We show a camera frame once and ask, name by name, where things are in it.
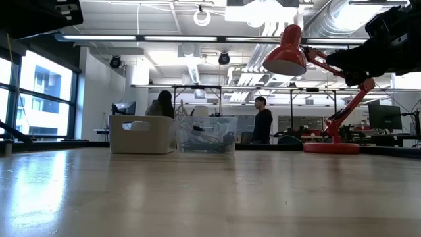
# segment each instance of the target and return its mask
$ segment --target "lamp shade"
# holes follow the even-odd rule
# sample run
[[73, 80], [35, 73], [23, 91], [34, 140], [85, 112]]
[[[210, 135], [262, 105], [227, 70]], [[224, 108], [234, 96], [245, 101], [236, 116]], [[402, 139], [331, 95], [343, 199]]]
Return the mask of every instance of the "lamp shade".
[[299, 76], [306, 72], [305, 56], [300, 51], [301, 28], [289, 25], [285, 28], [279, 47], [269, 53], [263, 67], [269, 72]]

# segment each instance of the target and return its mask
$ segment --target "long dark hair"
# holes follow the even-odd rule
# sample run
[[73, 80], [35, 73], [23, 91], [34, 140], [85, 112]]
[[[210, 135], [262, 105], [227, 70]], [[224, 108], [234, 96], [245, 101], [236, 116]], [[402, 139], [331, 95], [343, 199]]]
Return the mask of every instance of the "long dark hair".
[[172, 106], [172, 95], [169, 91], [163, 90], [158, 95], [158, 103], [162, 108], [162, 115], [174, 118], [174, 107]]

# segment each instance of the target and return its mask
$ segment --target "white storage bin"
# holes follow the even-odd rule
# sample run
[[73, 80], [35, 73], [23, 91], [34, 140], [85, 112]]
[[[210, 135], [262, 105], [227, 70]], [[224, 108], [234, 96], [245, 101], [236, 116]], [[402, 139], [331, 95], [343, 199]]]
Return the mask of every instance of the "white storage bin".
[[175, 151], [174, 119], [164, 116], [110, 115], [111, 153], [167, 154]]
[[176, 117], [177, 150], [197, 153], [235, 151], [238, 118]]

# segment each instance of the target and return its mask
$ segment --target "clear plastic bin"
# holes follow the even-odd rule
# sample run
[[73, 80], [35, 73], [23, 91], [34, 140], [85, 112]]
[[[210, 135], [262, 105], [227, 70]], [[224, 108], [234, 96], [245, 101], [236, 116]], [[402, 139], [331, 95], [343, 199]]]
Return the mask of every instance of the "clear plastic bin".
[[233, 154], [238, 118], [176, 117], [179, 152]]

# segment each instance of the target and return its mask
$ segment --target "dark hoodie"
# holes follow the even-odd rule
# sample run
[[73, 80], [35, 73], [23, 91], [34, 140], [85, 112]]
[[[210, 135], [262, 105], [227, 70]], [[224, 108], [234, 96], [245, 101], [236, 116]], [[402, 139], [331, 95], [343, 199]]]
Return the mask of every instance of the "dark hoodie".
[[270, 127], [272, 125], [272, 113], [268, 109], [260, 111], [255, 117], [255, 129], [253, 141], [267, 144], [269, 142]]

